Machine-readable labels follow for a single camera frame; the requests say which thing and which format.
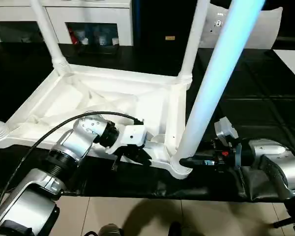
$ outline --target black cable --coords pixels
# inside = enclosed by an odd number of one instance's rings
[[[97,236],[97,233],[95,233],[94,231],[89,231],[84,236],[90,236],[90,235]]]
[[[135,124],[136,123],[141,123],[141,121],[139,121],[138,119],[132,117],[132,116],[129,116],[129,115],[126,115],[126,114],[122,114],[122,113],[118,113],[118,112],[88,112],[88,113],[83,113],[83,114],[80,114],[80,115],[77,115],[75,117],[72,117],[72,118],[69,118],[67,120],[65,120],[64,122],[60,123],[59,125],[55,126],[54,128],[52,128],[49,132],[47,132],[45,135],[43,135],[39,140],[37,140],[37,142],[30,147],[30,149],[28,150],[28,152],[25,154],[25,156],[20,160],[18,166],[15,168],[14,172],[12,173],[10,179],[8,180],[8,182],[6,183],[6,185],[3,187],[1,193],[0,193],[0,205],[1,205],[1,202],[3,200],[3,197],[11,183],[11,181],[13,180],[13,178],[15,177],[17,171],[19,170],[21,164],[27,159],[27,157],[30,155],[30,153],[44,140],[46,139],[49,135],[51,135],[53,132],[55,132],[57,129],[61,128],[62,126],[64,126],[65,124],[75,120],[75,119],[79,119],[79,118],[82,118],[82,117],[87,117],[87,116],[91,116],[91,115],[115,115],[115,116],[120,116],[120,117],[125,117],[125,118],[128,118],[128,119],[132,119]]]

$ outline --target cabinet door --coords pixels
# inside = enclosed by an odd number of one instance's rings
[[[47,7],[47,12],[59,43],[132,45],[129,8]]]
[[[0,42],[43,42],[31,7],[0,7]]]

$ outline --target red object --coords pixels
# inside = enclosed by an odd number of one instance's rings
[[[77,39],[77,37],[74,35],[74,32],[71,28],[68,28],[68,31],[69,31],[69,35],[71,37],[71,41],[73,44],[78,44],[79,43],[79,40]]]

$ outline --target black mat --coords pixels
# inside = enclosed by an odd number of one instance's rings
[[[0,96],[12,100],[8,105],[0,104],[3,121],[52,69],[44,45],[18,45],[0,44]],[[116,55],[96,57],[79,55],[71,45],[62,45],[62,49],[70,63],[173,76],[178,74],[183,57],[182,53],[155,54],[132,47],[120,47]],[[187,92],[187,117],[210,55],[211,50],[199,50],[193,70],[194,82]],[[273,51],[245,50],[214,113],[205,140],[215,137],[213,123],[223,116],[229,118],[241,137],[268,137],[295,148],[295,75]],[[28,147],[23,146],[0,149],[0,189],[27,150]],[[47,154],[47,150],[35,150],[12,185],[31,168],[39,167],[40,160]],[[86,157],[67,183],[66,195],[279,201],[265,174],[250,168],[218,174],[204,167],[192,172],[187,179],[177,180],[165,170],[127,163],[122,163],[117,173],[112,173],[111,165],[109,160]]]

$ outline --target white cabinet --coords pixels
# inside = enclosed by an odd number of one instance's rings
[[[29,6],[0,6],[0,42],[42,41],[36,16]]]
[[[133,45],[131,0],[41,2],[48,12],[59,43],[78,41],[97,45]],[[81,40],[81,35],[85,38],[85,34],[88,34],[88,39]],[[40,40],[42,38],[30,0],[0,0],[0,42]]]
[[[99,31],[96,29],[105,27],[104,24],[110,24],[110,30],[115,26],[119,44],[122,46],[132,45],[130,8],[47,7],[46,9],[59,43],[72,43],[68,24],[89,23],[92,27],[89,31],[93,31],[94,34],[100,34],[96,32]]]

